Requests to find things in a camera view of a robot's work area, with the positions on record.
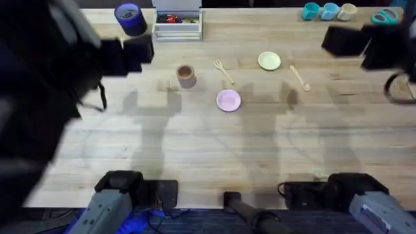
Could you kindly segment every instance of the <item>white cup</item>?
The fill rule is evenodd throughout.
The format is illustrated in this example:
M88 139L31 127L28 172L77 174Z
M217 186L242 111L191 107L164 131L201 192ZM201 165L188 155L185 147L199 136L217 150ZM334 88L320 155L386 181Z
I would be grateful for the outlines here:
M357 7L354 6L351 3L345 3L339 13L338 13L338 20L342 20L342 21L348 21L351 20L351 18L354 16L354 14L357 13Z

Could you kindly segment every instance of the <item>wooden table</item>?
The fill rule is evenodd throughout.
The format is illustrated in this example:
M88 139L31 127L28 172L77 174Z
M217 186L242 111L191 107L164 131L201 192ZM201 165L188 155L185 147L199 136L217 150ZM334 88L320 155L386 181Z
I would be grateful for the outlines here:
M204 10L203 42L155 43L143 73L103 80L108 111L81 107L83 120L68 126L27 206L85 207L107 171L137 170L146 179L178 180L178 207L217 208L224 191L236 190L257 207L284 208L279 182L366 172L416 209L416 108L384 98L392 71L365 72L361 58L335 60L320 47L329 25L361 27L376 10L361 8L348 23L304 22L299 8ZM103 38L126 38L112 9L84 13ZM144 15L152 22L153 10ZM258 66L263 51L281 56L279 70ZM311 92L288 69L289 51ZM196 69L190 90L176 80L181 64ZM216 107L224 88L241 94L237 112ZM404 80L394 91L410 97ZM97 93L86 101L101 104Z

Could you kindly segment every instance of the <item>black mount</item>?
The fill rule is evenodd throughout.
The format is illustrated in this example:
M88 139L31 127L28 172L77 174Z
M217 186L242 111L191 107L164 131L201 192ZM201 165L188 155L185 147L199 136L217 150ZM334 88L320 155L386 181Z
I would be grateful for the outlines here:
M115 189L129 193L133 207L139 209L173 209L177 204L176 180L144 180L141 172L107 172L95 186L96 192Z

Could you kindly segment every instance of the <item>scissors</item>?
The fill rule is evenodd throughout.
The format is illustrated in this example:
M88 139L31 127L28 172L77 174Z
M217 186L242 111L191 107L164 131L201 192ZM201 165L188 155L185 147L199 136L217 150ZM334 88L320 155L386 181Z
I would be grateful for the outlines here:
M371 21L375 24L395 24L398 21L398 14L392 8L383 8L371 16Z

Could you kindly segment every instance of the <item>small plate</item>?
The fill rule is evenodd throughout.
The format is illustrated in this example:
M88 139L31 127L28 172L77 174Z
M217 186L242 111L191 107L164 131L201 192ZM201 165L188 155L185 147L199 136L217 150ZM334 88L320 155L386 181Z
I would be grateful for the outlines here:
M234 90L223 90L216 96L216 105L225 111L236 111L241 105L241 97Z
M266 51L259 55L259 65L265 70L273 71L280 67L280 57L274 52Z

